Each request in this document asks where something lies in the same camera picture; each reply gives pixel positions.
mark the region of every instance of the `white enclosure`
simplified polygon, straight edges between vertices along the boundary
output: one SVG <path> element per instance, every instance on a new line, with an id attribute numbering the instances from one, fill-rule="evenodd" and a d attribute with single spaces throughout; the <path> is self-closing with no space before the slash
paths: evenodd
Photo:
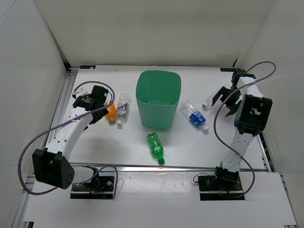
<path id="1" fill-rule="evenodd" d="M 35 0 L 72 66 L 232 66 L 274 0 Z"/>
<path id="2" fill-rule="evenodd" d="M 32 0 L 0 1 L 0 18 L 0 227 L 6 228 L 21 198 L 18 158 L 29 140 L 50 126 L 67 74 Z M 22 170 L 25 178 L 32 173 L 30 153 Z"/>
<path id="3" fill-rule="evenodd" d="M 262 93 L 273 99 L 264 131 L 275 170 L 282 172 L 298 224 L 304 226 L 304 1 L 276 1 L 242 68 L 270 60 L 276 73 L 261 82 Z M 252 70 L 257 77 L 272 66 Z"/>
<path id="4" fill-rule="evenodd" d="M 303 12 L 302 0 L 1 0 L 0 227 L 11 227 L 20 201 L 19 155 L 53 119 L 67 78 L 61 58 L 73 67 L 275 62 L 276 73 L 258 84 L 273 99 L 264 136 L 304 227 Z M 29 152 L 22 173 L 32 172 Z"/>

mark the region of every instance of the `orange bottle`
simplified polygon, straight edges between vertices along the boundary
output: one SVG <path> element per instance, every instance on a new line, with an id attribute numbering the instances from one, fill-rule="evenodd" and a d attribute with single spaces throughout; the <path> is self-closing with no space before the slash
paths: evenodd
<path id="1" fill-rule="evenodd" d="M 109 104 L 110 104 L 110 102 L 107 101 L 107 102 L 105 102 L 104 105 L 107 106 L 107 105 L 109 105 Z M 116 118 L 115 118 L 116 109 L 115 109 L 114 103 L 111 104 L 111 106 L 108 107 L 107 109 L 108 109 L 109 113 L 106 115 L 106 118 L 108 119 L 109 124 L 114 124 L 114 123 L 116 122 Z"/>

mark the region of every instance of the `green plastic bucket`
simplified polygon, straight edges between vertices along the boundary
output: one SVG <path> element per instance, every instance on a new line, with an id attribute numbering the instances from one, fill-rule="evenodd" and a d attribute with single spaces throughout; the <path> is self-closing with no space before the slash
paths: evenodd
<path id="1" fill-rule="evenodd" d="M 169 71 L 147 70 L 136 86 L 136 100 L 142 124 L 150 128 L 172 126 L 181 95 L 181 77 Z"/>

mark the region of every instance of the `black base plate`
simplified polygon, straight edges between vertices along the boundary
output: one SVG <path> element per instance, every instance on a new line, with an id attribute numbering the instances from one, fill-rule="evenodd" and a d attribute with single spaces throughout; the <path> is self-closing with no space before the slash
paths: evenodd
<path id="1" fill-rule="evenodd" d="M 215 176 L 199 176 L 199 196 L 201 201 L 207 200 L 244 200 L 245 197 L 237 197 L 241 193 L 235 193 L 234 191 L 242 191 L 241 180 L 238 177 L 236 182 L 231 186 L 229 194 L 229 186 L 219 186 Z"/>
<path id="2" fill-rule="evenodd" d="M 73 184 L 71 189 L 71 199 L 100 199 L 100 200 L 110 200 L 113 198 L 114 190 L 114 176 L 100 176 L 99 185 L 95 190 L 103 188 L 102 191 L 92 193 L 93 190 L 88 189 L 86 186 L 79 184 Z"/>

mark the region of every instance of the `green soda bottle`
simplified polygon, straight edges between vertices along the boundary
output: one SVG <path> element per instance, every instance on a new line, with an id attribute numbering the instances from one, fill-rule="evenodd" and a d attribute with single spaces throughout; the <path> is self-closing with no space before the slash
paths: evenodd
<path id="1" fill-rule="evenodd" d="M 163 147 L 157 133 L 153 132 L 152 134 L 147 135 L 147 140 L 152 154 L 158 159 L 158 163 L 160 165 L 164 164 L 165 160 L 163 158 Z"/>

